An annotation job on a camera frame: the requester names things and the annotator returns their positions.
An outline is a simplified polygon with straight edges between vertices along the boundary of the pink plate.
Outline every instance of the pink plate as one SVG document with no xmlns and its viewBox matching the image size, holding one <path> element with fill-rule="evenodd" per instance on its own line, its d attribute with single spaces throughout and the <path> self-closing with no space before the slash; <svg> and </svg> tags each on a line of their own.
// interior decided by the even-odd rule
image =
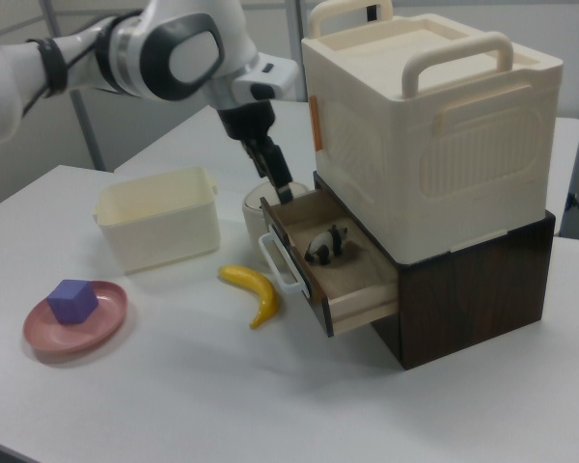
<svg viewBox="0 0 579 463">
<path fill-rule="evenodd" d="M 62 325 L 46 300 L 28 314 L 23 336 L 41 352 L 70 353 L 101 342 L 118 329 L 126 316 L 126 293 L 109 282 L 91 282 L 98 306 L 83 323 Z"/>
</svg>

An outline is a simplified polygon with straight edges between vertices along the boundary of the storage box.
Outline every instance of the storage box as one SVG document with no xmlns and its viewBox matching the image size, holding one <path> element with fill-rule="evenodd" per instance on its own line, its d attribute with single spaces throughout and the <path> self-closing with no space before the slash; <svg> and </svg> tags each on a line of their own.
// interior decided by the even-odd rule
<svg viewBox="0 0 579 463">
<path fill-rule="evenodd" d="M 543 211 L 541 220 L 503 236 L 403 265 L 318 176 L 316 187 L 286 204 L 263 201 L 263 210 L 329 337 L 371 323 L 401 365 L 413 368 L 541 319 L 552 214 Z M 303 258 L 309 241 L 332 223 L 349 228 L 344 253 L 326 266 L 311 265 Z"/>
<path fill-rule="evenodd" d="M 202 167 L 137 178 L 100 192 L 95 219 L 125 272 L 219 247 L 216 185 Z"/>
<path fill-rule="evenodd" d="M 320 34 L 371 4 L 381 20 Z M 544 217 L 560 60 L 386 0 L 323 2 L 309 25 L 317 172 L 396 262 Z"/>
</svg>

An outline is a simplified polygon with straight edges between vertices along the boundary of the box lid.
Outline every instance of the box lid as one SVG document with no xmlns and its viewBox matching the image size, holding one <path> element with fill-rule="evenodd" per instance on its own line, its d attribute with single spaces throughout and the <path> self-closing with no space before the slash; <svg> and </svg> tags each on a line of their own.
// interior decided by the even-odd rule
<svg viewBox="0 0 579 463">
<path fill-rule="evenodd" d="M 436 14 L 390 17 L 303 43 L 390 99 L 415 96 L 419 75 L 420 92 L 425 93 L 498 72 L 562 65 L 512 45 L 503 34 L 484 33 Z"/>
</svg>

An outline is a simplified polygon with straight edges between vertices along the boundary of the box handle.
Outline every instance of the box handle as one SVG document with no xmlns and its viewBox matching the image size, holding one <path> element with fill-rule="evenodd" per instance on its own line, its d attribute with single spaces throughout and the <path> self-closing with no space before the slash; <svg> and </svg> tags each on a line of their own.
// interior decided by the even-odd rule
<svg viewBox="0 0 579 463">
<path fill-rule="evenodd" d="M 382 21 L 393 19 L 392 0 L 328 0 L 318 4 L 309 16 L 309 39 L 317 39 L 321 36 L 320 26 L 324 20 L 373 5 L 379 5 Z"/>
<path fill-rule="evenodd" d="M 277 283 L 279 284 L 279 287 L 283 290 L 283 292 L 293 294 L 295 292 L 302 291 L 305 293 L 305 296 L 307 296 L 307 298 L 310 298 L 311 295 L 309 293 L 309 289 L 307 288 L 307 284 L 305 284 L 305 281 L 300 276 L 300 273 L 298 272 L 296 265 L 293 263 L 293 260 L 291 260 L 291 257 L 288 254 L 288 251 L 286 250 L 285 246 L 279 240 L 277 233 L 271 230 L 267 234 L 263 234 L 262 236 L 260 236 L 259 242 L 260 242 L 260 249 L 262 249 L 262 254 L 265 257 L 266 262 L 268 262 L 268 266 L 270 267 L 270 270 L 272 270 L 274 278 L 277 280 Z M 281 256 L 283 256 L 283 259 L 285 260 L 288 269 L 291 271 L 293 278 L 296 280 L 294 283 L 286 283 L 286 281 L 283 279 L 281 272 L 277 268 L 277 265 L 274 263 L 274 260 L 272 260 L 272 256 L 270 255 L 268 249 L 266 248 L 266 244 L 268 243 L 273 243 L 279 249 L 279 253 L 281 253 Z"/>
<path fill-rule="evenodd" d="M 417 53 L 407 61 L 403 69 L 401 78 L 403 97 L 413 98 L 416 96 L 418 76 L 425 69 L 494 50 L 498 52 L 496 70 L 498 72 L 511 70 L 514 57 L 512 43 L 508 37 L 500 32 L 487 32 L 477 37 L 458 39 L 449 45 Z"/>
<path fill-rule="evenodd" d="M 506 90 L 497 95 L 488 95 L 456 106 L 450 106 L 435 118 L 435 133 L 442 135 L 446 132 L 457 130 L 456 127 L 460 123 L 476 120 L 487 114 L 492 115 L 515 107 L 523 108 L 528 105 L 532 94 L 532 86 L 524 85 Z"/>
</svg>

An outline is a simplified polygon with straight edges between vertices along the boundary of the orange tab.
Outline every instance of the orange tab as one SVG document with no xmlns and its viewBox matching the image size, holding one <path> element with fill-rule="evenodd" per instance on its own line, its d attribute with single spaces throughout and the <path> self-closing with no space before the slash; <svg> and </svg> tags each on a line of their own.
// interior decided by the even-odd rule
<svg viewBox="0 0 579 463">
<path fill-rule="evenodd" d="M 317 110 L 317 97 L 309 96 L 309 109 L 311 110 L 311 129 L 313 130 L 313 143 L 316 152 L 322 150 L 321 130 L 319 128 L 319 112 Z"/>
</svg>

